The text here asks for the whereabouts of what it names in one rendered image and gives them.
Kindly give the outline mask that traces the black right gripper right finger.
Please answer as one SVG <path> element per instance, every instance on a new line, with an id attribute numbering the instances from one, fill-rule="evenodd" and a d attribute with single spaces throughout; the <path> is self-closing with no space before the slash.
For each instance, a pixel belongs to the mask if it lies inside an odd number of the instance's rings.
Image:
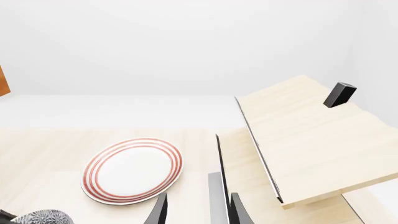
<path id="1" fill-rule="evenodd" d="M 229 218 L 230 224 L 254 224 L 236 192 L 231 194 Z"/>

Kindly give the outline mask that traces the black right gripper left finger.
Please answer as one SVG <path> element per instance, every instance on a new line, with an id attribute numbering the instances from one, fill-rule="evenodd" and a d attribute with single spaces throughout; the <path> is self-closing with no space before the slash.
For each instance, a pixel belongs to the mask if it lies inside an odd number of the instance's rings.
<path id="1" fill-rule="evenodd" d="M 163 192 L 159 194 L 159 197 L 144 224 L 165 224 L 167 209 L 167 194 Z"/>

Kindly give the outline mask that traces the grey flat bar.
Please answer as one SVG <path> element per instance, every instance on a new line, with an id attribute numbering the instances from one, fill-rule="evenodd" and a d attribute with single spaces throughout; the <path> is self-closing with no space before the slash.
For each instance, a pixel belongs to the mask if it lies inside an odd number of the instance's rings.
<path id="1" fill-rule="evenodd" d="M 228 206 L 221 172 L 208 174 L 211 224 L 229 224 Z"/>

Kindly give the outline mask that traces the brown wooden cabinet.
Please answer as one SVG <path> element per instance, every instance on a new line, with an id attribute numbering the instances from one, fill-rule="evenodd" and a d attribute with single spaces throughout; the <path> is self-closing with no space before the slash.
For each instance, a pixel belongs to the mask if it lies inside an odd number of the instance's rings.
<path id="1" fill-rule="evenodd" d="M 6 77 L 4 76 L 4 72 L 0 66 L 0 96 L 4 96 L 10 92 L 11 91 L 7 83 Z"/>

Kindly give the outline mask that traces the small black block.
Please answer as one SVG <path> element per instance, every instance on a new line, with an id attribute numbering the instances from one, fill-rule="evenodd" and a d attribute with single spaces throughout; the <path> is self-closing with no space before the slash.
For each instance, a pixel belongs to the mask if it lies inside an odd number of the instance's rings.
<path id="1" fill-rule="evenodd" d="M 349 83 L 338 82 L 332 89 L 323 104 L 327 108 L 333 108 L 341 104 L 345 104 L 357 90 L 357 87 Z"/>

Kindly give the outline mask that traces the pale wooden board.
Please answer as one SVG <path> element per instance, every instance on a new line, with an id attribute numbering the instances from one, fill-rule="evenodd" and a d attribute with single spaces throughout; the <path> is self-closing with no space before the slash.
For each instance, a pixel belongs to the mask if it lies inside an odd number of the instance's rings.
<path id="1" fill-rule="evenodd" d="M 219 135 L 226 182 L 255 224 L 363 224 L 341 196 L 285 210 L 246 128 Z"/>
<path id="2" fill-rule="evenodd" d="M 301 75 L 238 98 L 290 209 L 398 178 L 398 129 Z"/>

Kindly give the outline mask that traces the white plate with red rings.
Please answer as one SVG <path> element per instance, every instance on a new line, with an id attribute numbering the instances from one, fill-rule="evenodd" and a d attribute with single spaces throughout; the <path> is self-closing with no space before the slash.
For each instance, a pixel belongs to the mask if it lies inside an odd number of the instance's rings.
<path id="1" fill-rule="evenodd" d="M 156 138 L 122 141 L 93 156 L 82 172 L 83 192 L 107 205 L 140 203 L 165 192 L 180 177 L 183 156 Z"/>

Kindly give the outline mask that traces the blue-white patterned bowl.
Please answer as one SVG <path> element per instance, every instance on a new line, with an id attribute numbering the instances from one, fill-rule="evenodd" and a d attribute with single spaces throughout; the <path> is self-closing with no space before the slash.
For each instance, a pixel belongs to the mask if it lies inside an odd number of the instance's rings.
<path id="1" fill-rule="evenodd" d="M 72 218 L 60 210 L 38 210 L 13 218 L 18 224 L 74 224 Z"/>

